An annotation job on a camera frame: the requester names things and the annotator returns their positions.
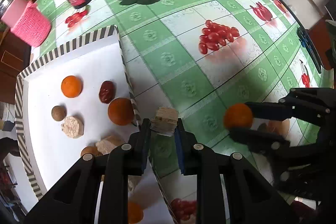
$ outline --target screw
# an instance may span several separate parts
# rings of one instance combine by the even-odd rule
[[[279,147],[280,147],[280,143],[279,143],[279,142],[274,142],[274,143],[272,143],[272,145],[271,145],[271,148],[272,148],[273,150],[277,150]]]
[[[281,181],[286,181],[288,179],[289,179],[289,172],[288,171],[285,171],[280,175],[280,180]]]
[[[243,155],[241,153],[238,153],[238,152],[234,152],[232,154],[232,157],[235,159],[235,160],[241,160],[243,158]]]
[[[87,153],[83,156],[83,160],[86,160],[86,161],[92,160],[92,158],[93,158],[93,155],[90,153]]]
[[[202,150],[204,148],[204,146],[201,143],[195,143],[194,144],[194,148],[196,150]]]
[[[125,143],[121,146],[122,150],[130,150],[132,146],[129,143]]]

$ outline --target orange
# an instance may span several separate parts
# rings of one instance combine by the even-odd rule
[[[134,119],[131,101],[127,98],[114,99],[109,105],[108,115],[110,120],[119,126],[131,123]]]
[[[136,203],[128,202],[128,223],[135,224],[143,219],[143,210]]]
[[[245,104],[235,104],[230,106],[223,117],[223,124],[227,129],[232,127],[251,128],[253,113]]]
[[[62,81],[61,90],[66,97],[75,98],[82,91],[82,81],[76,76],[67,76]]]

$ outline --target red tomato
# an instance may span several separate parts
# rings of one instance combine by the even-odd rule
[[[211,31],[212,32],[218,32],[221,29],[221,26],[215,22],[212,22],[212,27],[211,27]]]
[[[205,34],[205,35],[208,35],[208,34],[211,33],[211,30],[209,28],[203,28],[202,33]]]
[[[200,35],[200,36],[199,36],[199,39],[201,40],[201,42],[204,42],[204,43],[209,43],[209,42],[210,42],[208,36],[205,35],[205,34]]]
[[[216,32],[212,32],[208,35],[208,38],[211,42],[216,43],[219,39],[219,34]]]
[[[183,221],[187,221],[189,219],[190,219],[190,215],[184,215],[184,216],[181,217],[181,220],[183,220]]]
[[[234,38],[233,38],[232,33],[228,32],[228,33],[226,34],[226,39],[227,39],[229,42],[233,42]]]
[[[65,20],[65,24],[68,24],[71,20],[72,20],[72,16],[67,17],[67,19]]]
[[[226,38],[226,31],[220,30],[217,32],[220,37]]]
[[[240,36],[239,32],[237,32],[235,30],[231,31],[231,34],[232,34],[233,37],[239,37]]]
[[[222,46],[226,46],[226,41],[224,38],[218,39],[218,43],[221,44]]]
[[[187,207],[187,208],[185,208],[185,209],[184,209],[184,213],[185,213],[185,214],[188,214],[188,215],[191,215],[191,214],[193,214],[193,213],[194,213],[194,211],[195,211],[195,208],[194,208],[194,206]]]
[[[212,51],[219,50],[219,46],[216,43],[207,43],[207,47],[209,48],[209,50],[212,50]]]
[[[199,52],[202,53],[202,54],[207,54],[208,53],[207,45],[204,42],[200,42],[198,44],[198,49],[199,49]]]
[[[181,205],[181,199],[180,198],[176,198],[174,200],[172,200],[172,202],[170,203],[172,209],[177,209],[180,208]]]
[[[208,28],[211,28],[212,27],[212,21],[211,20],[207,20],[205,22],[205,26],[207,26]]]

